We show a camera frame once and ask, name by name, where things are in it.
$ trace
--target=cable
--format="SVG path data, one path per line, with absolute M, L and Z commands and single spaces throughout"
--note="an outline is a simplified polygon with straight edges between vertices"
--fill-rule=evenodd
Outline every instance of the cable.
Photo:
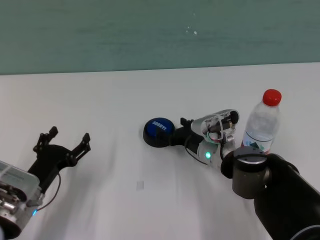
M 224 158 L 224 142 L 223 140 L 220 141 L 220 158 L 221 160 L 223 161 L 225 158 Z
M 199 163 L 208 166 L 208 164 L 206 164 L 206 163 L 203 162 L 203 161 L 200 161 L 198 158 L 196 158 L 195 156 L 193 156 L 193 155 L 191 154 L 191 152 L 189 152 L 189 150 L 187 149 L 187 143 L 188 143 L 188 141 L 190 140 L 190 138 L 191 138 L 191 135 L 188 136 L 188 137 L 185 139 L 185 141 L 184 141 L 184 149 L 185 149 L 185 151 L 186 151 L 191 157 L 193 157 L 196 161 L 198 161 Z
M 36 210 L 37 212 L 40 211 L 40 210 L 42 210 L 42 209 L 44 209 L 44 208 L 46 208 L 49 204 L 51 204 L 51 203 L 53 202 L 53 200 L 55 200 L 55 198 L 56 198 L 56 196 L 57 196 L 57 194 L 58 194 L 58 192 L 59 192 L 60 185 L 61 185 L 61 175 L 60 175 L 60 173 L 58 173 L 57 175 L 58 175 L 58 177 L 59 177 L 59 184 L 58 184 L 58 187 L 57 187 L 57 189 L 56 189 L 56 191 L 55 191 L 55 194 L 54 194 L 53 198 L 52 198 L 46 205 L 38 208 L 38 209 Z

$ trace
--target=plastic bottle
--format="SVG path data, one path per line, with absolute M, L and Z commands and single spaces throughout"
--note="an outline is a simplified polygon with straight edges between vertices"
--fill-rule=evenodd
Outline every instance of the plastic bottle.
M 254 107 L 246 123 L 242 146 L 252 146 L 269 153 L 280 125 L 281 93 L 265 91 L 262 102 Z

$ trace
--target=teal wall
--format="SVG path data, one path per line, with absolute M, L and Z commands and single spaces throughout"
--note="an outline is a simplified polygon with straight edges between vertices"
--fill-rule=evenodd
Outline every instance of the teal wall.
M 320 0 L 0 0 L 0 74 L 292 62 L 320 62 Z

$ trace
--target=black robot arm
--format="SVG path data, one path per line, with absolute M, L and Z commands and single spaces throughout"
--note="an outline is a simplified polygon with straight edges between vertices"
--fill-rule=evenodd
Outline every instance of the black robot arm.
M 236 194 L 254 199 L 255 213 L 273 240 L 320 239 L 320 194 L 291 163 L 244 147 L 226 156 L 221 172 L 232 178 Z
M 28 170 L 40 180 L 41 192 L 44 194 L 61 169 L 74 167 L 78 161 L 91 150 L 90 136 L 86 133 L 81 143 L 73 150 L 63 146 L 50 145 L 50 141 L 58 134 L 54 126 L 49 133 L 41 133 L 37 145 L 33 148 L 36 152 L 36 161 Z

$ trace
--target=table surface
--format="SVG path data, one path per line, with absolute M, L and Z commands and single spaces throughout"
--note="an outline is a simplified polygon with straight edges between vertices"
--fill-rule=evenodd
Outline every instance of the table surface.
M 154 117 L 179 126 L 180 117 L 236 109 L 239 146 L 249 113 L 275 88 L 282 121 L 271 152 L 320 189 L 319 76 L 320 63 L 0 76 L 2 161 L 27 170 L 39 133 L 52 126 L 52 143 L 70 149 L 91 136 L 92 151 L 61 172 L 56 199 L 18 239 L 269 239 L 253 202 L 234 194 L 229 179 L 183 147 L 146 145 L 142 130 Z

